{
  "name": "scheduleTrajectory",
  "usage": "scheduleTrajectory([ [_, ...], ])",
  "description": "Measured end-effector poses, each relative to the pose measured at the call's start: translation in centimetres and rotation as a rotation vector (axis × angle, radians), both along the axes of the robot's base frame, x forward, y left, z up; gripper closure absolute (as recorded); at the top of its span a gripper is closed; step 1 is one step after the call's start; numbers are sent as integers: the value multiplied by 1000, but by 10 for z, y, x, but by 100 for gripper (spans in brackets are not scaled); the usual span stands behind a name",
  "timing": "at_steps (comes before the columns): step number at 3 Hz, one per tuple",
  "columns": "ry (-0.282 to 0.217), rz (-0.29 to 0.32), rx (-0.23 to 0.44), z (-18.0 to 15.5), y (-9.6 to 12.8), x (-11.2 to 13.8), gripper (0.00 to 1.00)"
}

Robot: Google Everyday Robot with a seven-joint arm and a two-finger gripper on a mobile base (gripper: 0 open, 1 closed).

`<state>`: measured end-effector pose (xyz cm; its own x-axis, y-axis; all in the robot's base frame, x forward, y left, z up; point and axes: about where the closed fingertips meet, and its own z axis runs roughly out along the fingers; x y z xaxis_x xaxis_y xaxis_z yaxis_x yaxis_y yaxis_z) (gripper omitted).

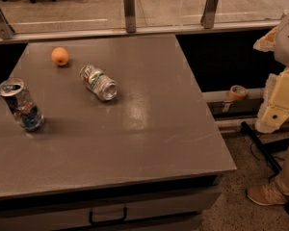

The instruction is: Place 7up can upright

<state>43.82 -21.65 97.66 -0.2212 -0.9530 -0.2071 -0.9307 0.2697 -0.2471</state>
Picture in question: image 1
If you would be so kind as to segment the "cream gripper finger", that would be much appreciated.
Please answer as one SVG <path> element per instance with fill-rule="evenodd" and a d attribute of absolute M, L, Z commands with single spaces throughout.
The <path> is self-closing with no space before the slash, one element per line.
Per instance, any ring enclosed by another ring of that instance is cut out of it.
<path fill-rule="evenodd" d="M 263 94 L 255 128 L 270 134 L 278 130 L 289 117 L 289 66 L 278 75 L 270 74 Z"/>
<path fill-rule="evenodd" d="M 277 27 L 273 28 L 265 36 L 258 39 L 256 43 L 253 45 L 253 48 L 261 52 L 274 51 L 276 41 L 276 30 Z"/>

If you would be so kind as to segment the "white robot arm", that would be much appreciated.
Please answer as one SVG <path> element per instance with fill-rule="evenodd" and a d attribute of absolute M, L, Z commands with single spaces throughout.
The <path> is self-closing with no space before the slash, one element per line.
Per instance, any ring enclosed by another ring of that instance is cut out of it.
<path fill-rule="evenodd" d="M 273 133 L 289 117 L 289 11 L 285 11 L 280 23 L 258 39 L 253 46 L 262 52 L 272 51 L 275 60 L 285 66 L 278 75 L 270 74 L 263 92 L 255 128 L 261 133 Z"/>

